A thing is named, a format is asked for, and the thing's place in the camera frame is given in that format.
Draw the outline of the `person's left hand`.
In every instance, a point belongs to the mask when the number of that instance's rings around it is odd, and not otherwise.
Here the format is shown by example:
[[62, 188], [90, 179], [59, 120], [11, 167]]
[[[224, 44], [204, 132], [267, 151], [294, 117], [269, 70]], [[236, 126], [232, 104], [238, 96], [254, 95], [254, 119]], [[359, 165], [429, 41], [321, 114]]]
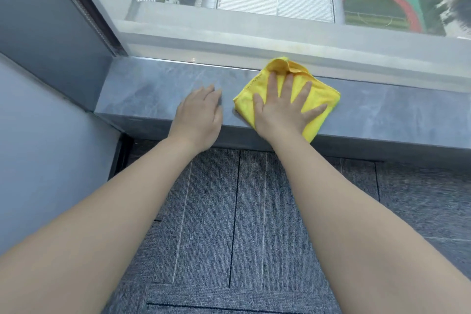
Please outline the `person's left hand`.
[[221, 90], [214, 85], [192, 91], [177, 107], [168, 141], [188, 154], [208, 150], [220, 134], [214, 129], [215, 110], [220, 102]]

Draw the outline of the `grey stone window sill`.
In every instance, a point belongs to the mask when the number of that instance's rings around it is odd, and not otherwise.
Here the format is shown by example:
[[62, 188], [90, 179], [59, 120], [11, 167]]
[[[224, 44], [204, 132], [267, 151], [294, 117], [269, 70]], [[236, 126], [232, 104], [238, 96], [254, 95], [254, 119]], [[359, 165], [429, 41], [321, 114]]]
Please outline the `grey stone window sill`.
[[[222, 90], [226, 149], [271, 151], [235, 112], [233, 98], [257, 71], [158, 61], [115, 60], [95, 113], [135, 139], [161, 140], [182, 99], [200, 86]], [[320, 78], [341, 93], [312, 145], [325, 156], [471, 169], [471, 95]]]

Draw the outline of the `yellow microfibre cleaning cloth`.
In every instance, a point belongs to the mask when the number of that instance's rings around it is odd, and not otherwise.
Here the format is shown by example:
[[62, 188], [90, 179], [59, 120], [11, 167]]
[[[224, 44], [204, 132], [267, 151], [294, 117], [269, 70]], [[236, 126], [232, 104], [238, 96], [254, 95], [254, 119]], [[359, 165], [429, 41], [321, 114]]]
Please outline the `yellow microfibre cleaning cloth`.
[[326, 110], [307, 124], [303, 130], [303, 137], [312, 142], [318, 134], [322, 124], [340, 101], [340, 92], [316, 79], [302, 65], [289, 60], [287, 57], [275, 58], [244, 86], [242, 91], [233, 99], [235, 110], [252, 127], [255, 127], [253, 94], [259, 94], [266, 101], [268, 77], [271, 73], [276, 74], [278, 94], [288, 74], [293, 74], [293, 85], [291, 90], [291, 101], [295, 100], [307, 82], [311, 82], [309, 95], [307, 96], [302, 112], [309, 111], [323, 104]]

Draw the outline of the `person's left forearm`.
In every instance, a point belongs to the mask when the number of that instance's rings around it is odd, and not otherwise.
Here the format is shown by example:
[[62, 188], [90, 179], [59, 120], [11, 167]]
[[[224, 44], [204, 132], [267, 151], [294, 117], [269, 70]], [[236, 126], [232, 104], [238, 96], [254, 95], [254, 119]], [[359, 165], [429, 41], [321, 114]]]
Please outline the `person's left forearm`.
[[0, 257], [0, 314], [100, 314], [168, 192], [209, 143], [169, 136]]

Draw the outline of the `person's right hand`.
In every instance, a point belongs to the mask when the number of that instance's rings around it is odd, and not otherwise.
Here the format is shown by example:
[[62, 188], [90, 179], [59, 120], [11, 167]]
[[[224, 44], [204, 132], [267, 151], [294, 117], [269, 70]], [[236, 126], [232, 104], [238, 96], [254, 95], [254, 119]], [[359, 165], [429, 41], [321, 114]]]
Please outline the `person's right hand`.
[[312, 82], [303, 85], [300, 93], [291, 101], [280, 100], [276, 73], [268, 76], [265, 106], [262, 116], [254, 116], [255, 130], [273, 148], [282, 141], [303, 139], [302, 133], [308, 123], [302, 119], [303, 106], [309, 96]]

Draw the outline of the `person's right forearm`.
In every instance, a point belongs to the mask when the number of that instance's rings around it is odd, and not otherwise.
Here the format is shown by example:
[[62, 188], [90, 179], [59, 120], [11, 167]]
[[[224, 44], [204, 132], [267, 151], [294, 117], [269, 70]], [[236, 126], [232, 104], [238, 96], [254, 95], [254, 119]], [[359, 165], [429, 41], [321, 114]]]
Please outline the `person's right forearm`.
[[297, 133], [268, 139], [344, 314], [471, 314], [471, 281]]

